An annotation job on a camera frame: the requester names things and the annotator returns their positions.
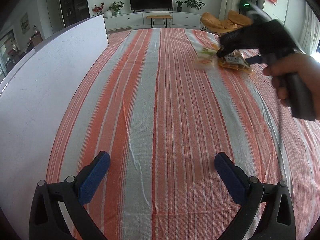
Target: cabinet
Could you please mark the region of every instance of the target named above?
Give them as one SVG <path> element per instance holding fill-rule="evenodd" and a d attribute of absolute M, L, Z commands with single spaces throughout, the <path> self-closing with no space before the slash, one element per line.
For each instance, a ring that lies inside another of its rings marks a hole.
<path fill-rule="evenodd" d="M 107 30 L 113 30 L 117 28 L 116 18 L 109 17 L 104 19 L 104 25 L 106 26 Z"/>
<path fill-rule="evenodd" d="M 151 28 L 151 20 L 146 18 L 148 15 L 171 15 L 173 19 L 167 21 L 168 27 L 200 29 L 201 15 L 184 12 L 157 11 L 126 13 L 105 18 L 104 23 L 107 30 L 128 27 L 133 29 Z M 154 27 L 164 27 L 163 19 L 156 19 Z"/>
<path fill-rule="evenodd" d="M 200 18 L 201 15 L 198 14 L 174 12 L 172 24 L 200 27 Z"/>
<path fill-rule="evenodd" d="M 88 0 L 60 0 L 66 27 L 90 17 Z"/>
<path fill-rule="evenodd" d="M 115 19 L 116 19 L 117 28 L 143 25 L 142 13 L 120 15 L 115 17 Z"/>

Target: striped bed sheet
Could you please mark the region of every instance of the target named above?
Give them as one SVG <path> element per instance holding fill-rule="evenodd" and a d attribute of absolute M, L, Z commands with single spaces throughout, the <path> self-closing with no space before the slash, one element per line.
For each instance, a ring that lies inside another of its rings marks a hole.
<path fill-rule="evenodd" d="M 61 121 L 47 181 L 63 181 L 107 151 L 110 169 L 85 208 L 109 240 L 217 239 L 239 209 L 213 166 L 224 151 L 249 176 L 286 180 L 303 239 L 320 215 L 319 122 L 293 119 L 283 108 L 278 155 L 278 102 L 262 65 L 251 76 L 195 69 L 202 46 L 218 43 L 198 30 L 143 29 L 108 39 Z"/>

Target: plant pot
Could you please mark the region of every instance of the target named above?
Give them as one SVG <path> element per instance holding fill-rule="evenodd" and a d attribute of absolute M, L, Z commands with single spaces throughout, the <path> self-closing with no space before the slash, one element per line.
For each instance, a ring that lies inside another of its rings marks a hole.
<path fill-rule="evenodd" d="M 189 12 L 190 12 L 190 13 L 198 13 L 198 9 L 195 8 L 195 7 L 190 7 Z"/>
<path fill-rule="evenodd" d="M 103 15 L 105 16 L 105 18 L 111 17 L 112 11 L 111 10 L 105 11 Z"/>

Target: plastic bag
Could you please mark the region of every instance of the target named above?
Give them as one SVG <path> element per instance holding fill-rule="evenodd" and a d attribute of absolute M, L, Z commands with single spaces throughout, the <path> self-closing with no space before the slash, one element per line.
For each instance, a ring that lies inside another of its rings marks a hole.
<path fill-rule="evenodd" d="M 248 74 L 253 73 L 253 68 L 246 62 L 239 50 L 234 50 L 232 53 L 218 58 L 218 65 L 223 68 L 240 70 Z"/>
<path fill-rule="evenodd" d="M 239 50 L 235 50 L 222 58 L 217 57 L 218 50 L 219 46 L 216 44 L 211 44 L 211 48 L 203 47 L 198 53 L 198 59 L 195 62 L 196 68 L 209 70 L 218 65 L 223 68 L 240 70 L 248 74 L 253 73 L 252 67 L 246 62 Z"/>

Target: door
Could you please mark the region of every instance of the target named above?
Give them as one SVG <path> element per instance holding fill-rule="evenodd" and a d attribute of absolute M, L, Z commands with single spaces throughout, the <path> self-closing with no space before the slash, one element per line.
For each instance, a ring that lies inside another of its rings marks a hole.
<path fill-rule="evenodd" d="M 62 19 L 59 13 L 59 1 L 58 0 L 47 0 L 47 8 L 49 19 L 51 23 L 52 32 L 56 33 L 63 29 Z"/>

